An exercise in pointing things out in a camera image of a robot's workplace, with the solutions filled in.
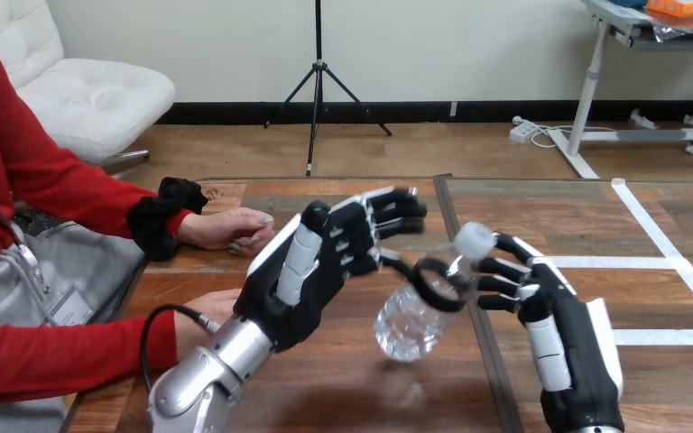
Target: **human hand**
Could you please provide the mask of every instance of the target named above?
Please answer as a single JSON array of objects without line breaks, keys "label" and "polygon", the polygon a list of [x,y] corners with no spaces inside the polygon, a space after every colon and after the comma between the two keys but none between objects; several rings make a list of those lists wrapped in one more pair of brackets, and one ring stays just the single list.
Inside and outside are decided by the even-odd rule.
[{"label": "human hand", "polygon": [[[240,289],[214,291],[184,304],[205,314],[217,323],[224,323],[233,314]],[[174,314],[174,329],[177,335],[177,359],[180,361],[198,345],[204,345],[211,336],[192,319],[182,314]]]},{"label": "human hand", "polygon": [[274,219],[258,210],[239,207],[213,215],[187,215],[177,239],[206,250],[226,250],[244,257],[257,255],[274,237]]}]

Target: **orange box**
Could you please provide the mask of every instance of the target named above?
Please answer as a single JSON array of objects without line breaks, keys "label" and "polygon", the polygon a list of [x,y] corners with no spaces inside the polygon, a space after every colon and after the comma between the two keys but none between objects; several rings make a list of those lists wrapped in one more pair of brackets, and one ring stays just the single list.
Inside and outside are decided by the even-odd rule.
[{"label": "orange box", "polygon": [[687,18],[693,16],[693,0],[649,0],[647,9]]}]

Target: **power strip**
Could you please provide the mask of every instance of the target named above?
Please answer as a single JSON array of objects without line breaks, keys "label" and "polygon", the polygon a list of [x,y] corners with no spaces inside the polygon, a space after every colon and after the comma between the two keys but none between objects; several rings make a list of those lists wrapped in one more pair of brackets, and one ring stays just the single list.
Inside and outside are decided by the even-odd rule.
[{"label": "power strip", "polygon": [[527,143],[540,131],[541,129],[533,122],[522,120],[521,123],[509,132],[509,140],[517,143]]}]

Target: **plastic water bottle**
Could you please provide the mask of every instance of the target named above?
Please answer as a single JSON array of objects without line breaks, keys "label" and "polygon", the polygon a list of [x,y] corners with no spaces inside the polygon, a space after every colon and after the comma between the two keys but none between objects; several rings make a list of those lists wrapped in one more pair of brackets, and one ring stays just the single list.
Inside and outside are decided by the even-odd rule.
[{"label": "plastic water bottle", "polygon": [[493,232],[479,223],[461,228],[451,244],[424,254],[413,282],[402,285],[375,320],[378,345],[402,362],[421,359],[471,300],[476,291],[476,264],[495,246]]}]

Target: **prosthetic hand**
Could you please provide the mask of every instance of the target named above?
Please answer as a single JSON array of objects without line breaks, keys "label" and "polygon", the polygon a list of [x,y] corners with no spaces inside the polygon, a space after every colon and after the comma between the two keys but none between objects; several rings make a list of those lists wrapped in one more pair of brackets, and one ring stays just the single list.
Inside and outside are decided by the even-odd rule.
[{"label": "prosthetic hand", "polygon": [[496,248],[527,267],[487,258],[480,271],[481,309],[516,313],[527,329],[543,384],[543,415],[554,433],[624,431],[618,401],[623,373],[603,299],[587,304],[548,257],[518,237],[495,234]]},{"label": "prosthetic hand", "polygon": [[152,431],[223,431],[243,385],[264,362],[317,329],[345,280],[379,269],[379,240],[421,232],[425,216],[416,189],[378,189],[333,208],[311,203],[251,262],[235,315],[221,327],[196,318],[213,337],[152,387]]}]

